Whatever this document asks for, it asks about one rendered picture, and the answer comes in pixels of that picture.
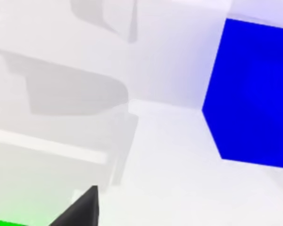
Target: green object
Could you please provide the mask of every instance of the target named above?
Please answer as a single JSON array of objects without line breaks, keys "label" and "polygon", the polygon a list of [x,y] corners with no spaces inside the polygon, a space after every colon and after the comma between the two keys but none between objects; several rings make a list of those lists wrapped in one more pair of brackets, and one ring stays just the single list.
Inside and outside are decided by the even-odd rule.
[{"label": "green object", "polygon": [[10,223],[0,220],[0,226],[25,226],[25,225],[20,225],[20,224]]}]

